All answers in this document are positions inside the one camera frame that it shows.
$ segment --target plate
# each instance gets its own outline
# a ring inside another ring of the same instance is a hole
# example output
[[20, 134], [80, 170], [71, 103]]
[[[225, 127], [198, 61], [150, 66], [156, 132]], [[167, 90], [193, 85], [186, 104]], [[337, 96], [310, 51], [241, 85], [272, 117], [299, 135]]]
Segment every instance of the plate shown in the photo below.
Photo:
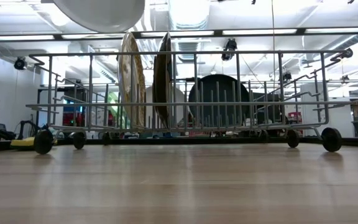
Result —
[[[171, 35], [165, 34], [161, 41], [160, 52], [172, 51]], [[168, 103], [169, 83], [172, 73], [172, 56], [157, 55], [154, 60], [154, 80], [153, 80], [153, 101], [154, 103]], [[168, 106], [156, 106], [155, 110], [160, 117], [164, 128], [169, 128]]]
[[77, 24], [96, 32], [124, 32], [144, 13], [145, 0], [53, 0]]
[[[137, 47], [135, 37], [132, 33], [127, 32], [122, 39], [121, 52], [139, 52]], [[131, 84], [131, 56], [130, 55], [120, 55], [118, 57], [118, 78], [119, 78], [119, 89], [122, 96], [122, 102], [130, 103], [131, 102], [131, 91], [133, 90], [133, 99], [134, 102], [137, 102], [137, 97], [139, 96], [139, 103], [144, 103], [144, 95], [146, 92], [146, 86], [144, 81], [143, 74], [143, 65], [140, 55], [134, 56], [134, 66], [135, 70], [133, 72], [133, 83]], [[133, 116], [131, 116], [131, 107], [125, 106], [125, 111], [128, 115], [128, 119], [133, 117], [134, 121], [132, 124], [138, 126], [144, 126], [144, 116], [145, 108], [144, 106], [134, 106], [132, 109]]]
[[[204, 102], [218, 102], [218, 94], [216, 88], [216, 82], [219, 83], [219, 102], [224, 102], [224, 91], [226, 91], [226, 101], [233, 102], [237, 101], [237, 80], [233, 77], [227, 75], [208, 75], [203, 77], [198, 81], [198, 91], [201, 92], [201, 82], [203, 83], [203, 101]], [[235, 98], [233, 98], [233, 87], [232, 84], [234, 82], [234, 93]], [[248, 102], [249, 101], [249, 94], [247, 89], [243, 84], [240, 85], [241, 87], [241, 101]], [[196, 102], [196, 95], [195, 95], [195, 86], [193, 86], [189, 93], [189, 102]], [[195, 118], [197, 118], [197, 107], [190, 106], [190, 111]], [[242, 107], [242, 116], [244, 120], [244, 115], [249, 117], [249, 106]], [[219, 113], [221, 115], [221, 127], [225, 127], [226, 124], [228, 126], [233, 126], [234, 124], [234, 106], [227, 106], [227, 114], [225, 112], [225, 106], [219, 106]], [[240, 118], [240, 107], [237, 106], [236, 108], [236, 121], [239, 123]], [[218, 107], [214, 106], [212, 110], [212, 106], [204, 106], [204, 117], [200, 119], [200, 123], [204, 122], [205, 127], [212, 127], [218, 126]]]
[[[184, 103], [185, 102], [185, 94], [180, 91], [178, 88], [176, 88], [176, 102], [177, 103]], [[148, 87], [146, 88], [146, 102], [152, 103], [153, 102], [153, 88]], [[177, 106], [177, 122], [178, 124], [183, 119], [183, 106]], [[153, 107], [152, 106], [146, 106], [146, 128], [152, 128], [152, 120], [153, 120]]]

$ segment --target cable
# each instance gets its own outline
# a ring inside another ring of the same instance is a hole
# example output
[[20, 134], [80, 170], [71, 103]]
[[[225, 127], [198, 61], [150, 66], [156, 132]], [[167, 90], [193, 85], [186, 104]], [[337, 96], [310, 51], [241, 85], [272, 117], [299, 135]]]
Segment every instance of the cable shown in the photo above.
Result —
[[254, 71], [252, 71], [252, 69], [249, 67], [248, 63], [246, 62], [246, 60], [244, 59], [244, 56], [241, 55], [242, 60], [246, 63], [248, 69], [251, 71], [251, 73], [254, 75], [254, 77], [256, 78], [256, 80], [258, 80], [259, 84], [261, 84], [264, 88], [265, 85], [262, 84], [261, 81], [259, 81], [258, 77], [256, 76], [256, 74], [254, 73]]
[[[274, 5], [272, 0], [272, 25], [273, 25], [273, 51], [276, 50], [276, 40], [275, 40], [275, 26], [274, 26]], [[273, 54], [273, 89], [276, 86], [276, 57], [275, 54]]]

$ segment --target wooden table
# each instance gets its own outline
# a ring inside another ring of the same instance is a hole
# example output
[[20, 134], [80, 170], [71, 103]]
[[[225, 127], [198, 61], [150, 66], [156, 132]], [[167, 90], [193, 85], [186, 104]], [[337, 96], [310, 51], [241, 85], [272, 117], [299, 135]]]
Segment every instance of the wooden table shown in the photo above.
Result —
[[358, 224], [358, 148], [56, 147], [0, 152], [1, 223]]

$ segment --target caster wheel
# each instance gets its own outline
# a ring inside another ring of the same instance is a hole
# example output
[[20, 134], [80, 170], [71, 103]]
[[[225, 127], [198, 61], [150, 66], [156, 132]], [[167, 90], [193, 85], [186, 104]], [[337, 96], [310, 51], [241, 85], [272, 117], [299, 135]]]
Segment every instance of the caster wheel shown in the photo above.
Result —
[[85, 134], [84, 133], [74, 133], [73, 135], [73, 143], [76, 149], [82, 149], [85, 145]]
[[102, 136], [102, 142], [104, 146], [108, 146], [110, 143], [110, 134], [109, 133], [104, 133]]
[[335, 128], [325, 128], [321, 133], [323, 146], [328, 152], [336, 152], [342, 147], [341, 133]]
[[34, 150], [41, 155], [47, 154], [53, 146], [53, 135], [49, 130], [39, 131], [34, 138]]
[[239, 133], [239, 136], [238, 136], [239, 138], [245, 138], [245, 137], [247, 137], [247, 134], [246, 134], [246, 132], [245, 131], [241, 131], [240, 133]]
[[259, 139], [263, 143], [269, 143], [269, 134], [267, 133], [266, 130], [262, 130], [262, 132], [260, 133]]
[[299, 132], [296, 130], [288, 130], [287, 132], [287, 143], [290, 147], [294, 148], [299, 145], [301, 138]]

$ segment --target brown plate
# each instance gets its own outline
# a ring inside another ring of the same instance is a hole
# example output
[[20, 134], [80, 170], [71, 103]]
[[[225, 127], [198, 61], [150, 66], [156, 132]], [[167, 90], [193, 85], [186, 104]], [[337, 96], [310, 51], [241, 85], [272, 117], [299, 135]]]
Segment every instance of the brown plate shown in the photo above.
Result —
[[[135, 37], [132, 33], [127, 32], [122, 39], [121, 52], [139, 52], [137, 47]], [[130, 55], [120, 55], [118, 57], [119, 65], [119, 89], [122, 96], [122, 102], [130, 103], [131, 102], [131, 91], [133, 94], [133, 103], [139, 102], [144, 103], [144, 95], [146, 92], [146, 86], [144, 81], [143, 74], [143, 65], [140, 55], [134, 55], [134, 72], [133, 72], [133, 83], [131, 83], [131, 56]], [[128, 119], [133, 119], [132, 124], [137, 126], [144, 126], [145, 118], [145, 108], [144, 106], [134, 106], [124, 107]]]
[[[160, 46], [161, 52], [170, 52], [171, 35], [165, 34]], [[169, 83], [171, 77], [172, 56], [171, 55], [157, 55], [154, 60], [154, 80], [153, 80], [153, 102], [154, 103], [168, 103]], [[155, 110], [160, 117], [161, 123], [164, 128], [168, 126], [168, 110], [167, 106], [156, 106]]]

